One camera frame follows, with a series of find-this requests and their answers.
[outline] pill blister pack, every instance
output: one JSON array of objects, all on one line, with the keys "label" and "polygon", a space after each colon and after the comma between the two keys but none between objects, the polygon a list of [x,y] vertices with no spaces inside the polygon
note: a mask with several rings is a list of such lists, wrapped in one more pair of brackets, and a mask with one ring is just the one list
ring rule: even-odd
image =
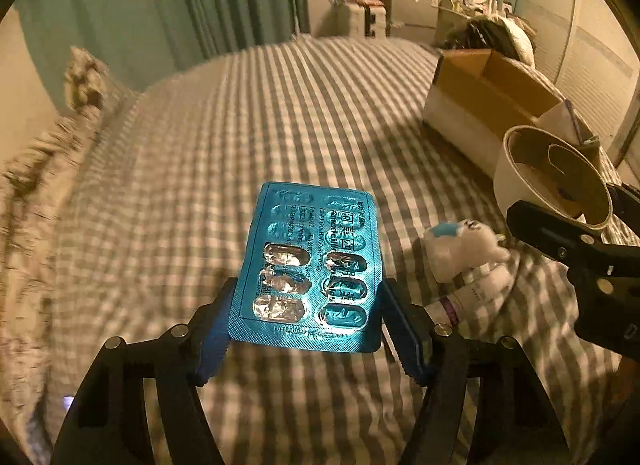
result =
[{"label": "pill blister pack", "polygon": [[233,296],[229,335],[286,348],[375,351],[382,270],[369,193],[267,182]]}]

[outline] blue foil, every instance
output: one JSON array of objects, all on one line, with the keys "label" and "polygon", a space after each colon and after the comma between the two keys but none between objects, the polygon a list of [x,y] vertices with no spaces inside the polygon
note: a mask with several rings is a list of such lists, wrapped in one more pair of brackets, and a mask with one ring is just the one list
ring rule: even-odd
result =
[{"label": "blue foil", "polygon": [[[382,334],[376,301],[382,274],[369,193],[267,182],[232,299],[229,335],[284,348],[375,351]],[[273,286],[282,281],[274,281],[279,275],[306,278],[310,286],[305,293],[280,291]]]}]

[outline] empty blister cavity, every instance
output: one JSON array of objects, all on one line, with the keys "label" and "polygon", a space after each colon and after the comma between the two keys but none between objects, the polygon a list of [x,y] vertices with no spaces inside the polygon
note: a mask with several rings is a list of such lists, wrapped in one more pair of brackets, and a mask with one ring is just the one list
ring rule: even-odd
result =
[{"label": "empty blister cavity", "polygon": [[357,254],[327,252],[323,259],[324,267],[329,271],[353,271],[357,273],[367,270],[366,260]]},{"label": "empty blister cavity", "polygon": [[308,221],[311,218],[311,210],[300,205],[276,205],[271,209],[271,214],[278,218],[286,218],[289,221]]},{"label": "empty blister cavity", "polygon": [[267,243],[264,246],[264,258],[270,265],[303,267],[309,262],[311,256],[305,249],[300,247],[280,245],[279,243]]},{"label": "empty blister cavity", "polygon": [[311,194],[304,191],[279,190],[277,193],[278,198],[286,203],[311,203],[314,200]]},{"label": "empty blister cavity", "polygon": [[357,213],[346,210],[330,210],[325,215],[325,218],[332,226],[351,227],[354,229],[364,227],[364,221],[361,223],[360,216]]},{"label": "empty blister cavity", "polygon": [[311,288],[311,281],[296,271],[275,270],[269,266],[261,270],[260,275],[263,284],[282,293],[307,293]]},{"label": "empty blister cavity", "polygon": [[340,302],[330,302],[323,306],[319,317],[329,326],[340,328],[361,328],[367,321],[367,314],[363,308]]},{"label": "empty blister cavity", "polygon": [[360,208],[360,201],[348,196],[327,196],[326,204],[332,209],[340,209],[347,212],[357,212]]},{"label": "empty blister cavity", "polygon": [[287,241],[307,241],[311,237],[311,231],[304,225],[284,221],[274,221],[267,227],[267,233],[270,238]]},{"label": "empty blister cavity", "polygon": [[254,301],[254,314],[262,320],[298,322],[305,316],[305,305],[294,297],[259,295]]},{"label": "empty blister cavity", "polygon": [[362,250],[367,244],[360,234],[353,229],[331,229],[324,235],[324,239],[332,249]]},{"label": "empty blister cavity", "polygon": [[367,295],[367,285],[353,277],[340,277],[332,275],[322,282],[322,293],[335,299],[357,301]]}]

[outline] plaid bedspread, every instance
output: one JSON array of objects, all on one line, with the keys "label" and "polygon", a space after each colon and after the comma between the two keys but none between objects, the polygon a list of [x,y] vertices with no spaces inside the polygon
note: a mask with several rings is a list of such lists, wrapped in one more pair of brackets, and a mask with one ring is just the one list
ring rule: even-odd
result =
[{"label": "plaid bedspread", "polygon": [[[54,240],[44,424],[64,410],[105,339],[157,337],[188,321],[238,275],[264,181],[364,189],[380,211],[387,275],[429,304],[439,289],[420,246],[442,221],[502,220],[488,185],[421,111],[436,55],[406,41],[302,39],[221,57],[148,89],[102,117]],[[619,179],[609,162],[608,180]],[[616,221],[613,242],[632,242]],[[516,337],[535,366],[576,461],[589,453],[619,357],[578,339],[565,268],[508,241],[510,293],[461,325]],[[157,400],[148,417],[159,463]],[[474,395],[456,450],[464,461]],[[385,343],[371,354],[232,343],[200,391],[231,463],[395,463],[423,391]]]}]

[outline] stuffed animal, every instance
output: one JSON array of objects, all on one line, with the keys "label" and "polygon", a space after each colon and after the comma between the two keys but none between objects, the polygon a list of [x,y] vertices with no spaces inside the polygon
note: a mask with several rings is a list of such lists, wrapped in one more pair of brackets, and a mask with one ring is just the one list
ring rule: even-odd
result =
[{"label": "stuffed animal", "polygon": [[510,257],[507,249],[498,246],[498,236],[491,227],[473,220],[440,223],[427,229],[424,244],[438,283],[449,283],[467,268],[503,263]]}]

